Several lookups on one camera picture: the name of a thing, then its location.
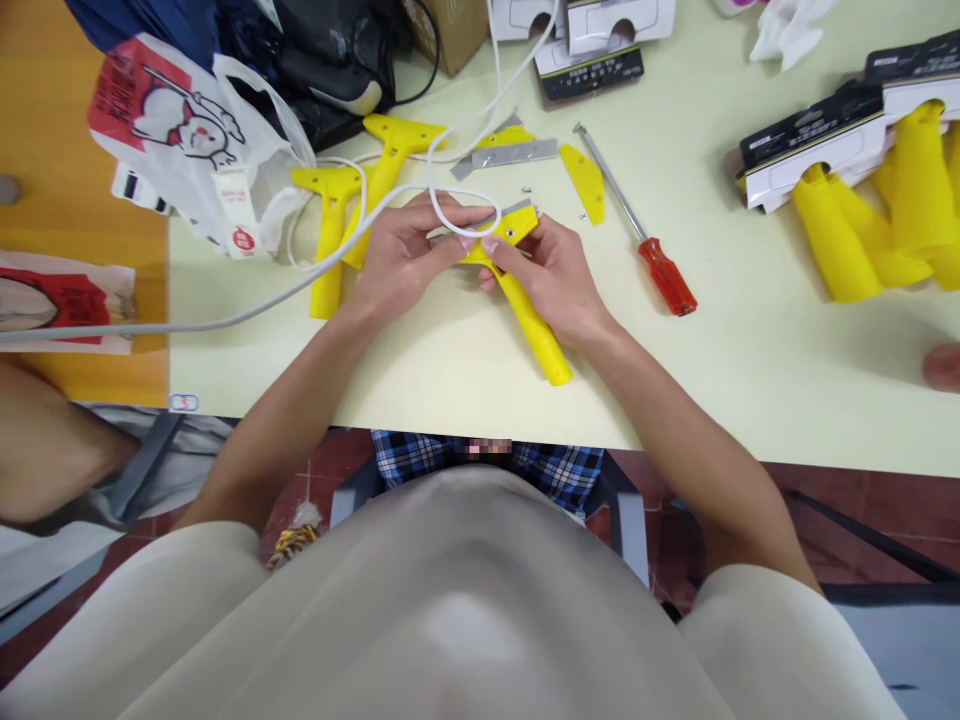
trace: screwdriver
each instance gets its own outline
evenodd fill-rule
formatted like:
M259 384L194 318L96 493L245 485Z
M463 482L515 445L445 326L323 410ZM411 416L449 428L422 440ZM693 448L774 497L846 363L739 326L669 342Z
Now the screwdriver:
M687 283L684 282L683 275L680 274L673 260L664 254L660 247L659 238L650 237L644 232L640 221L637 220L637 216L634 215L633 210L630 209L630 203L628 203L626 197L624 197L620 186L617 185L617 181L613 179L610 168L607 166L607 163L604 162L603 156L597 149L597 145L593 142L593 138L590 137L587 129L580 123L577 123L573 131L583 135L583 140L586 142L587 147L590 148L593 159L596 160L597 165L600 166L603 177L606 178L606 181L610 184L613 194L617 196L617 200L619 200L620 205L623 206L624 212L626 212L627 217L630 218L633 229L636 230L637 235L640 236L640 248L638 252L640 253L640 257L646 261L647 267L650 270L650 277L656 284L657 290L660 291L660 296L664 299L664 302L667 303L667 307L670 308L670 312L677 317L689 315L697 309L697 300L693 297L693 293L690 292L690 288L687 287Z

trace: red screwdriver handle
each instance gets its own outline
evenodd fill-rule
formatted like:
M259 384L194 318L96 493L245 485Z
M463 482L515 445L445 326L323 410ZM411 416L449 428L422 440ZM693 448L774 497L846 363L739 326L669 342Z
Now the red screwdriver handle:
M689 315L697 309L697 299L683 281L676 264L660 248L658 238L649 238L640 243L640 257L650 269L650 277L656 283L667 307L677 317Z

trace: red tile floor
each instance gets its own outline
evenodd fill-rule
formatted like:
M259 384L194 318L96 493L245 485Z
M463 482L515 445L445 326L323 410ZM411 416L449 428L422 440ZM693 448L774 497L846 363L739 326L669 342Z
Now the red tile floor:
M331 435L287 485L273 510L261 546L266 560L297 506L311 500L325 523L333 492L370 457L365 430ZM689 611L701 579L699 532L671 506L672 494L642 452L613 451L640 489L646 507L650 575L658 599ZM784 491L800 490L886 533L932 559L960 570L960 480L800 465L766 465ZM800 539L817 578L824 583L921 582L818 513L791 503ZM5 686L69 620L113 570L173 527L183 509L142 521L110 549L100 573L27 630L0 647L0 688ZM587 528L609 544L610 517L603 508Z

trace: leg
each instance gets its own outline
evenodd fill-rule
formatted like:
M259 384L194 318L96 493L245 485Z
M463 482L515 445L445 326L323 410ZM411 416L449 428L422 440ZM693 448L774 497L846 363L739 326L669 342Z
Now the leg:
M515 442L510 470L564 510L583 517L603 457L601 448Z
M447 435L390 430L371 430L370 434L377 468L388 488L460 464L454 438Z

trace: plaid shorts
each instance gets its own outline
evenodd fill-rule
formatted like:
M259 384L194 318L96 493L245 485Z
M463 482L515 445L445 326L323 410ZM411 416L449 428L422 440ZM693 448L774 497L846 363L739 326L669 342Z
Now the plaid shorts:
M471 458L467 438L389 430L370 432L377 467L387 487L395 488L437 470L479 462L509 470L579 517L583 517L583 505L603 463L601 448L514 442L511 452Z

